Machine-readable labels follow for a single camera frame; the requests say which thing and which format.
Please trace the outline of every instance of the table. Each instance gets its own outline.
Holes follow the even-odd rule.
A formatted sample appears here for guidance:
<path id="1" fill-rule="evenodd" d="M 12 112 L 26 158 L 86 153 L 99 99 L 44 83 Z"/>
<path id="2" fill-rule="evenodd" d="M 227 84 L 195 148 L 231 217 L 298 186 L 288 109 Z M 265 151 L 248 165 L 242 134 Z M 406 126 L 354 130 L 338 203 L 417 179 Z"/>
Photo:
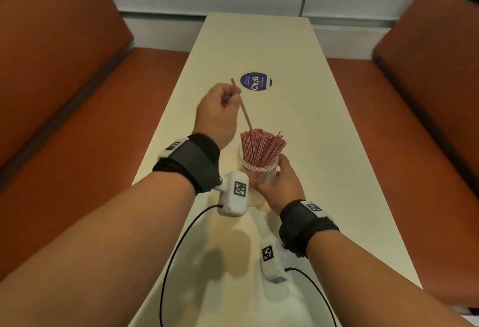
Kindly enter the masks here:
<path id="1" fill-rule="evenodd" d="M 258 89 L 240 85 L 248 73 L 260 79 Z M 150 172 L 161 150 L 191 133 L 207 90 L 231 77 L 243 89 L 253 126 L 281 131 L 284 153 L 307 198 L 332 215 L 345 235 L 421 286 L 307 18 L 208 14 L 135 181 Z M 221 174 L 236 169 L 239 133 L 247 129 L 240 113 L 238 132 L 220 157 Z M 198 196 L 186 225 L 215 197 Z M 332 326 L 302 276 L 278 285 L 261 278 L 255 217 L 256 210 L 239 219 L 212 210 L 192 230 L 168 277 L 167 326 Z M 289 262 L 314 276 L 307 260 Z M 132 326 L 159 325 L 161 283 L 162 275 Z"/>

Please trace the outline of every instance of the clear plastic jar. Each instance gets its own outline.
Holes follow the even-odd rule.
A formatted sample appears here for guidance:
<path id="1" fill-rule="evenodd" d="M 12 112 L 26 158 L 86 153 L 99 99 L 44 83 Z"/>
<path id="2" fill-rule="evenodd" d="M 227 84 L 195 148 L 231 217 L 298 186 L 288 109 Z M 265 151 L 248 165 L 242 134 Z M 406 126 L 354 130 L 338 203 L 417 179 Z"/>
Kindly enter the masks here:
<path id="1" fill-rule="evenodd" d="M 276 182 L 276 167 L 278 167 L 279 157 L 276 158 L 274 162 L 269 166 L 255 167 L 248 164 L 243 159 L 243 147 L 240 144 L 238 148 L 238 162 L 238 170 L 246 173 L 250 179 L 255 179 L 256 181 L 267 184 L 269 186 L 273 185 Z M 260 207 L 264 202 L 264 197 L 261 196 L 258 191 L 253 188 L 249 188 L 247 206 Z"/>

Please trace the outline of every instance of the black wrist strap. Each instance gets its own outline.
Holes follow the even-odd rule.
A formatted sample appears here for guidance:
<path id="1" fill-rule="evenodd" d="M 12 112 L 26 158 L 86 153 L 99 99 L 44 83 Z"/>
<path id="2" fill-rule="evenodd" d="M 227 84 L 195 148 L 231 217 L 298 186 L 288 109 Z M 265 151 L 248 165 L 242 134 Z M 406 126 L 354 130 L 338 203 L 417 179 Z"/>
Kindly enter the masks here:
<path id="1" fill-rule="evenodd" d="M 196 194 L 211 191 L 212 188 L 218 184 L 208 182 L 211 175 L 209 173 L 202 173 L 209 172 L 212 165 L 216 171 L 214 177 L 219 180 L 219 148 L 211 138 L 203 134 L 192 134 L 188 139 L 194 144 L 193 147 L 196 146 L 196 148 L 200 150 L 200 153 L 198 153 L 198 151 L 194 153 L 195 149 L 193 148 L 180 148 L 178 152 L 171 154 L 168 158 L 160 158 L 153 167 L 153 171 L 172 172 L 183 175 L 193 185 Z M 187 162 L 194 167 L 196 178 L 181 162 Z"/>
<path id="2" fill-rule="evenodd" d="M 297 257 L 307 257 L 306 247 L 320 231 L 336 230 L 338 226 L 316 204 L 304 200 L 288 203 L 280 214 L 279 237 L 284 246 Z"/>

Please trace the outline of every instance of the cable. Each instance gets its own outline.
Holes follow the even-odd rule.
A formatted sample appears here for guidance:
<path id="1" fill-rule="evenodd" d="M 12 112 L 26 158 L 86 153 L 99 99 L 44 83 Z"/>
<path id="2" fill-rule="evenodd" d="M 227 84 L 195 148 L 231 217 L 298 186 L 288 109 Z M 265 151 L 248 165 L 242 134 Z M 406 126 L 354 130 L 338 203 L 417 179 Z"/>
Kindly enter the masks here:
<path id="1" fill-rule="evenodd" d="M 325 302 L 326 305 L 328 306 L 328 309 L 329 309 L 329 311 L 330 311 L 330 313 L 331 313 L 332 321 L 334 322 L 334 327 L 338 327 L 338 325 L 336 324 L 336 318 L 334 318 L 334 314 L 333 314 L 333 312 L 332 312 L 332 310 L 331 310 L 331 307 L 330 307 L 328 301 L 326 300 L 326 297 L 325 297 L 324 294 L 321 292 L 320 288 L 318 288 L 318 286 L 315 284 L 315 282 L 313 282 L 313 279 L 311 279 L 309 276 L 307 276 L 306 273 L 304 273 L 303 271 L 301 271 L 301 270 L 299 270 L 299 269 L 296 269 L 296 268 L 286 268 L 286 269 L 284 269 L 284 270 L 285 270 L 285 271 L 295 270 L 295 271 L 297 271 L 298 273 L 301 273 L 302 275 L 304 275 L 304 276 L 311 282 L 311 284 L 314 285 L 314 287 L 316 288 L 316 290 L 317 290 L 318 292 L 320 292 L 321 297 L 323 297 L 324 302 Z"/>
<path id="2" fill-rule="evenodd" d="M 201 211 L 199 213 L 199 215 L 196 216 L 195 219 L 191 222 L 190 226 L 188 226 L 188 228 L 184 232 L 183 236 L 178 241 L 178 244 L 177 244 L 175 250 L 173 251 L 173 254 L 171 254 L 170 262 L 168 263 L 168 267 L 166 268 L 166 271 L 165 271 L 165 277 L 163 278 L 163 286 L 161 287 L 161 296 L 160 296 L 160 299 L 159 299 L 159 325 L 161 327 L 163 327 L 163 319 L 162 319 L 162 316 L 161 316 L 161 312 L 162 312 L 162 309 L 163 309 L 163 294 L 165 293 L 166 277 L 168 276 L 168 272 L 170 271 L 170 267 L 171 267 L 171 264 L 173 263 L 173 259 L 176 255 L 176 252 L 178 251 L 178 248 L 180 247 L 181 243 L 183 242 L 183 239 L 186 236 L 186 234 L 188 233 L 188 231 L 195 224 L 195 222 L 201 217 L 201 215 L 203 215 L 206 211 L 208 211 L 210 209 L 214 209 L 215 207 L 223 207 L 223 206 L 214 205 L 214 206 L 207 207 L 206 209 Z"/>

